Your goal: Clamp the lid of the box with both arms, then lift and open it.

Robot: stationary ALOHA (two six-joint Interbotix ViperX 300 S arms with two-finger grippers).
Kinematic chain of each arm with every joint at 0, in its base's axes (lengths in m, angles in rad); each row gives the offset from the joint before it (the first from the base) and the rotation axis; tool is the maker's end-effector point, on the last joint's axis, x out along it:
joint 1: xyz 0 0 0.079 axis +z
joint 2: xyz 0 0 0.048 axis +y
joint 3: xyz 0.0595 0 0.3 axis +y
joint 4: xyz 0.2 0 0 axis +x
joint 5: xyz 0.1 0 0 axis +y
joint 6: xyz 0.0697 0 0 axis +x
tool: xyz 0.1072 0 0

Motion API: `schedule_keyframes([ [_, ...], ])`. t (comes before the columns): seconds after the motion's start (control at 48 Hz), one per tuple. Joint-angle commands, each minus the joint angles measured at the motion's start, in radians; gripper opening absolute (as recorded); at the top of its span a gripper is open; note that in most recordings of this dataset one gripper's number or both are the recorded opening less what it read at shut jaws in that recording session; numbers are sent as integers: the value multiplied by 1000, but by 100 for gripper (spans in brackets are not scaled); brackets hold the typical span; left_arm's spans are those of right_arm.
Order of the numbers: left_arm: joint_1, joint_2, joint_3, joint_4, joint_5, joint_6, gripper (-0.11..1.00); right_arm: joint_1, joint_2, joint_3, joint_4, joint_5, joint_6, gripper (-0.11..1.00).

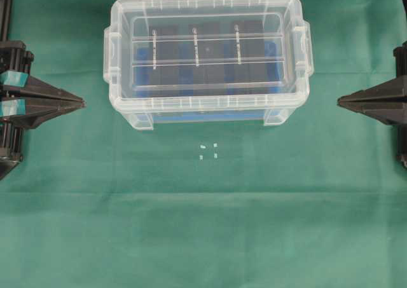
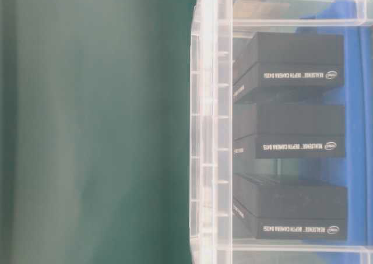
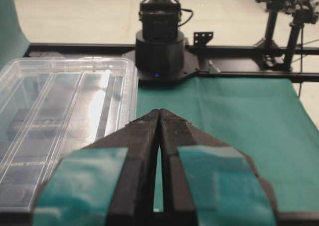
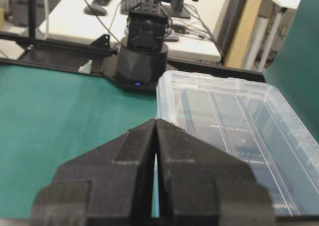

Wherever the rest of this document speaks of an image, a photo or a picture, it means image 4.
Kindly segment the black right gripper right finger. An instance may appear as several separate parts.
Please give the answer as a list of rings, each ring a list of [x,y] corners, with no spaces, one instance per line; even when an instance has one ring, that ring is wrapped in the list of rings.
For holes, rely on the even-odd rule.
[[[250,166],[165,121],[159,141],[159,214],[172,226],[273,226],[267,189]]]

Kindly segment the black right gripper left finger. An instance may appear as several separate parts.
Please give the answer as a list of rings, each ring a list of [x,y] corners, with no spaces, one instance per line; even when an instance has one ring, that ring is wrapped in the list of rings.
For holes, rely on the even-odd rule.
[[[33,202],[33,226],[135,226],[152,216],[156,121],[61,164]]]

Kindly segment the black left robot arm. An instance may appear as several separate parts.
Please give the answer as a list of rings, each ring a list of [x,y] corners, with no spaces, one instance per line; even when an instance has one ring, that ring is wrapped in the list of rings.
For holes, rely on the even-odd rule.
[[[173,0],[146,0],[129,10],[128,35],[122,38],[115,82],[126,89],[155,92],[166,71],[172,19],[161,5]]]

